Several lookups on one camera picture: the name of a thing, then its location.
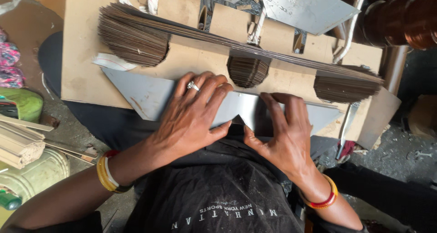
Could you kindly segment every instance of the hand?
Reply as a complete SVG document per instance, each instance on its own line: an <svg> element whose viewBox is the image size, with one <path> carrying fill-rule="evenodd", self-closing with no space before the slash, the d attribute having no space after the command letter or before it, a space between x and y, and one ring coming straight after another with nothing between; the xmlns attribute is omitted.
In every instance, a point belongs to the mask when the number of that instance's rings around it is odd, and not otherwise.
<svg viewBox="0 0 437 233"><path fill-rule="evenodd" d="M263 143L245 126L244 143L299 186L307 175L313 175L315 168L309 155L312 126L306 104L302 98L284 93L262 93L261 98L270 112L274 137ZM285 115L278 102L285 104Z"/></svg>
<svg viewBox="0 0 437 233"><path fill-rule="evenodd" d="M200 89L187 90L190 81ZM157 147L163 164L190 154L225 137L231 121L210 130L221 102L232 85L224 75L211 72L185 74L178 82L164 113L161 126L147 140L147 146Z"/></svg>

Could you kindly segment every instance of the copper coil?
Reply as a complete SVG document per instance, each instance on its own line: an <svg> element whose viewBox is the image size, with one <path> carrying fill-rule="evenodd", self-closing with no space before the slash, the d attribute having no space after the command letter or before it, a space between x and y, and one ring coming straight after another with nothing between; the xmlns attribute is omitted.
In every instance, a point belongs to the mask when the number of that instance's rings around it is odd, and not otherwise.
<svg viewBox="0 0 437 233"><path fill-rule="evenodd" d="M388 45L384 36L385 9L389 3L377 1L371 4L364 15L363 34L364 37L376 47Z"/></svg>
<svg viewBox="0 0 437 233"><path fill-rule="evenodd" d="M435 5L437 0L414 0L405 13L405 37L411 47L426 49L437 46L433 31L437 30L435 22Z"/></svg>
<svg viewBox="0 0 437 233"><path fill-rule="evenodd" d="M407 44L404 35L404 13L410 0L392 0L385 9L384 37L392 46Z"/></svg>

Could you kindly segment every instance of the green bottle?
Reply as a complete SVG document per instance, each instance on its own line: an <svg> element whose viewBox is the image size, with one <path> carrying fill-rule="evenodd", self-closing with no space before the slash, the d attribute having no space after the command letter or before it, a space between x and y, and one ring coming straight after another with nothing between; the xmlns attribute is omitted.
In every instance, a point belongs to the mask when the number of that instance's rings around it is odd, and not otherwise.
<svg viewBox="0 0 437 233"><path fill-rule="evenodd" d="M12 194L6 193L5 190L0 190L0 206L8 211L15 210L21 206L21 199Z"/></svg>

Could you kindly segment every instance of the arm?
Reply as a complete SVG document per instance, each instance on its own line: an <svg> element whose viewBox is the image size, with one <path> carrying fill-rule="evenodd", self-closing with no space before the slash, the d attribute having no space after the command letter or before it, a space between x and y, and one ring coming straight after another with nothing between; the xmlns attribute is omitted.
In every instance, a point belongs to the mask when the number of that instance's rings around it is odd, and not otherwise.
<svg viewBox="0 0 437 233"><path fill-rule="evenodd" d="M271 114L274 137L263 143L245 126L244 143L282 170L309 201L326 201L331 193L331 185L316 169L309 155L312 127L303 99L282 93L262 93L261 98ZM285 104L285 114L278 102ZM358 215L341 195L330 207L315 211L330 223L353 230L363 229Z"/></svg>
<svg viewBox="0 0 437 233"><path fill-rule="evenodd" d="M190 81L200 88L187 90ZM208 146L228 133L231 121L210 130L217 110L233 88L223 75L188 73L182 77L163 115L160 128L147 139L108 161L121 185ZM38 229L84 218L102 205L112 192L100 183L96 167L58 182L17 209L2 227Z"/></svg>

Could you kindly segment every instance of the pink patterned cloth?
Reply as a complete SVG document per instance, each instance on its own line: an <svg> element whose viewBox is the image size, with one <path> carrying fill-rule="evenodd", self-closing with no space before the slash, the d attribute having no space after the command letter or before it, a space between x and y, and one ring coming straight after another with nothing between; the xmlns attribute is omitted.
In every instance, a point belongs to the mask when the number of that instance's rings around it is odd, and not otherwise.
<svg viewBox="0 0 437 233"><path fill-rule="evenodd" d="M25 79L23 72L18 68L0 66L0 87L22 88Z"/></svg>
<svg viewBox="0 0 437 233"><path fill-rule="evenodd" d="M13 43L1 43L0 54L0 66L13 66L20 59L20 52Z"/></svg>

